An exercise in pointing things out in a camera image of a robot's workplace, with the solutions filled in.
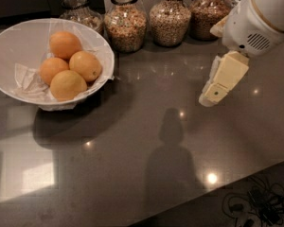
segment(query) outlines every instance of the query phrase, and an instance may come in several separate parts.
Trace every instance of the glass jar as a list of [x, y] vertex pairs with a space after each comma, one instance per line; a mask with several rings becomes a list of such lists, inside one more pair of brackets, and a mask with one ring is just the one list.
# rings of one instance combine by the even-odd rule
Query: glass jar
[[186, 36], [190, 17], [183, 0], [161, 0], [150, 11], [153, 41], [167, 47], [180, 44]]
[[114, 50], [130, 53], [139, 50], [145, 39], [147, 16], [138, 0], [111, 0], [104, 25]]
[[228, 15], [230, 7], [224, 0], [193, 0], [189, 36], [201, 41], [213, 41], [218, 38], [210, 33], [210, 28]]
[[87, 0], [63, 0], [64, 8], [61, 19], [71, 20], [91, 27], [100, 35], [104, 34], [104, 22], [102, 16], [89, 8]]

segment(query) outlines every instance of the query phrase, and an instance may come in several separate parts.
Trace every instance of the gray countertop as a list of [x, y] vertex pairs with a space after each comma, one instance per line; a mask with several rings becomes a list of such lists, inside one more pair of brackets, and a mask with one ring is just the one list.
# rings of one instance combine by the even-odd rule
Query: gray countertop
[[0, 227], [126, 226], [283, 162], [284, 44], [203, 107], [225, 51], [220, 40], [164, 48], [149, 36], [115, 53], [115, 79], [71, 111], [0, 92]]

